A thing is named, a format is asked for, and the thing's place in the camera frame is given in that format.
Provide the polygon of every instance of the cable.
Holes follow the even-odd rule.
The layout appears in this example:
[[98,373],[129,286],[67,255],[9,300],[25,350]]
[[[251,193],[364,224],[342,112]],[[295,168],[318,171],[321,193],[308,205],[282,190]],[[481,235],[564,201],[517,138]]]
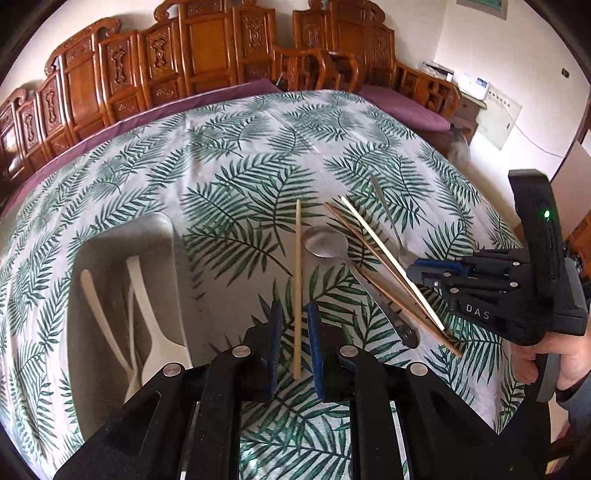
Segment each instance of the cable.
[[[513,117],[511,116],[511,114],[509,113],[509,110],[507,110],[506,106],[501,104],[503,106],[503,109],[505,110],[505,112],[507,112],[507,114],[509,115],[509,117],[513,120]],[[542,152],[548,154],[548,155],[552,155],[553,157],[558,157],[558,158],[562,158],[564,159],[564,155],[558,155],[556,153],[552,153],[549,152],[548,150],[543,149],[541,146],[539,146],[536,142],[534,142],[530,137],[528,137],[521,128],[519,128],[519,126],[517,125],[517,120],[513,120],[513,126],[519,130],[519,132],[521,132],[521,135],[523,135],[527,140],[529,140],[529,142],[538,150],[541,150]]]

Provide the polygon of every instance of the chair armrest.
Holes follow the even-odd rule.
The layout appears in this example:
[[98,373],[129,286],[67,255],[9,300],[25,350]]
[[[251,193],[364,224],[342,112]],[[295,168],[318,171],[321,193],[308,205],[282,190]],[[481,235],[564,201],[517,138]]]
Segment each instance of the chair armrest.
[[289,92],[338,90],[341,75],[328,52],[322,48],[285,48],[273,45],[273,81]]
[[460,102],[460,91],[456,85],[399,61],[395,61],[394,66],[394,90],[444,118],[454,114]]
[[329,52],[335,63],[335,68],[348,82],[347,92],[359,91],[365,81],[365,63],[357,55],[337,51]]

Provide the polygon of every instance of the stainless steel spoon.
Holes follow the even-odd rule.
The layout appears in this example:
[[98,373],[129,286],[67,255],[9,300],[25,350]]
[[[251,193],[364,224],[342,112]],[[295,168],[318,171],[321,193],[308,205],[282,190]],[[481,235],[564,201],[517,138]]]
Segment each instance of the stainless steel spoon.
[[394,235],[396,235],[396,240],[398,241],[398,254],[396,255],[396,260],[398,260],[400,262],[400,255],[402,255],[403,257],[406,257],[408,250],[406,250],[406,248],[404,248],[404,245],[402,244],[402,240],[400,240],[398,230],[396,230],[396,222],[394,222],[394,219],[392,218],[392,213],[390,212],[390,208],[388,207],[388,202],[386,202],[386,197],[384,196],[384,192],[382,191],[382,187],[379,186],[378,179],[376,177],[374,177],[373,175],[371,177],[371,183],[374,186],[374,190],[375,190],[376,195],[378,196],[378,200],[382,204],[382,207],[384,207],[384,210],[386,210],[386,215],[388,217],[388,220],[390,220],[390,224],[392,225],[392,228],[394,229]]
[[382,310],[394,330],[402,340],[402,344],[409,348],[418,347],[418,336],[410,326],[405,323],[399,315],[390,308],[390,305],[379,294],[378,290],[365,280],[365,277],[357,270],[355,264],[349,258],[347,253],[349,241],[345,234],[326,225],[314,226],[306,230],[302,235],[301,241],[304,247],[312,255],[320,258],[339,258],[351,270],[353,276],[359,284],[372,297],[373,301]]

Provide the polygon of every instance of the spoon handle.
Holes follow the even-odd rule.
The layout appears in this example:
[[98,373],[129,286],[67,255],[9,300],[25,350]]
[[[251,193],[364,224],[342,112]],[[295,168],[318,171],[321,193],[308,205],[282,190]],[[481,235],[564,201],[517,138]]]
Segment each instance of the spoon handle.
[[384,196],[384,191],[382,190],[382,187],[379,186],[379,182],[376,177],[371,177],[371,183],[374,186],[374,190],[376,195],[378,196],[379,202],[382,204],[382,207],[384,207],[384,210],[386,210],[386,216],[388,217],[388,220],[390,220],[390,224],[392,225],[392,229],[394,230],[394,235],[396,235],[396,240],[398,241],[398,255],[404,255],[406,249],[402,245],[402,240],[400,240],[400,235],[398,234],[398,230],[396,229],[396,222],[394,222],[394,219],[392,218],[392,213],[390,212],[390,208],[388,208],[386,197]]
[[357,267],[349,258],[342,259],[347,268],[351,271],[353,276],[357,279],[359,284],[365,289],[365,291],[372,297],[372,300],[376,303],[385,317],[389,320],[389,322],[394,327],[394,330],[402,340],[402,344],[409,348],[416,348],[418,347],[418,337],[417,332],[415,332],[410,325],[408,325],[400,316],[392,310],[390,305],[386,303],[384,298],[379,294],[378,290],[367,280],[365,277],[357,270]]

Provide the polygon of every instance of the chopstick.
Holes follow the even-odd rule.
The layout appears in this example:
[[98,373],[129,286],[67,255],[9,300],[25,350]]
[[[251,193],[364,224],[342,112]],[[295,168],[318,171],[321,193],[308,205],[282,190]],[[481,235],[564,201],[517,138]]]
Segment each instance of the chopstick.
[[301,202],[295,203],[294,360],[293,378],[301,378]]
[[425,313],[431,318],[431,320],[435,323],[435,325],[437,325],[437,327],[441,331],[445,330],[445,327],[443,326],[441,320],[437,316],[437,313],[435,313],[435,310],[433,310],[433,308],[429,305],[429,302],[425,299],[425,297],[423,297],[423,294],[417,288],[417,286],[408,279],[406,272],[404,271],[404,269],[402,268],[400,263],[398,263],[398,260],[396,260],[396,258],[392,255],[392,252],[390,252],[390,250],[388,250],[388,247],[386,247],[386,245],[384,245],[384,242],[382,242],[381,238],[377,236],[377,234],[374,232],[374,230],[369,226],[369,224],[365,221],[365,219],[361,216],[361,214],[355,209],[355,207],[351,204],[351,202],[347,200],[346,197],[341,196],[340,200],[341,200],[341,202],[343,202],[345,204],[345,206],[355,216],[355,218],[359,221],[359,223],[361,223],[363,228],[365,228],[367,230],[367,232],[371,235],[371,237],[374,239],[374,241],[380,247],[380,250],[382,252],[384,252],[384,254],[388,258],[388,260],[390,260],[392,262],[392,265],[394,265],[394,267],[398,271],[398,274],[401,277],[401,279],[399,278],[399,280],[401,280],[401,282],[403,284],[406,284],[410,288],[410,290],[413,292],[412,296],[418,302],[419,306],[421,306],[421,308],[425,311]]
[[415,295],[413,295],[414,292],[410,289],[410,287],[408,285],[406,285],[406,283],[404,282],[404,280],[402,278],[400,278],[400,275],[398,274],[398,272],[396,272],[392,268],[392,266],[390,265],[390,263],[386,262],[382,258],[382,256],[379,254],[379,252],[365,239],[365,237],[361,234],[361,232],[359,232],[353,225],[351,225],[347,221],[347,219],[343,216],[343,214],[340,213],[330,203],[325,203],[324,206],[326,208],[328,208],[335,217],[338,218],[339,222],[341,222],[343,225],[345,225],[345,227],[347,227],[347,230],[349,230],[352,234],[354,234],[354,236],[357,237],[357,239],[364,245],[364,247],[367,248],[372,253],[372,255],[380,261],[380,263],[384,267],[386,267],[386,269],[390,272],[390,274],[394,278],[396,278],[396,280],[398,280],[400,282],[400,284],[406,290],[406,292],[413,298],[414,301],[417,302],[417,304],[419,305],[419,307],[421,307],[421,303],[415,298]]
[[361,274],[365,277],[365,279],[372,283],[374,287],[376,287],[384,297],[388,298],[391,302],[395,303],[402,311],[412,318],[416,323],[422,325],[425,330],[427,330],[431,335],[433,335],[439,343],[444,345],[447,349],[449,349],[456,357],[461,358],[462,352],[453,344],[451,343],[450,339],[447,337],[445,332],[441,332],[435,325],[429,322],[427,319],[417,315],[414,311],[409,309],[403,301],[399,298],[396,298],[392,293],[388,291],[388,289],[376,278],[376,275],[370,275],[369,270],[361,265],[357,265]]

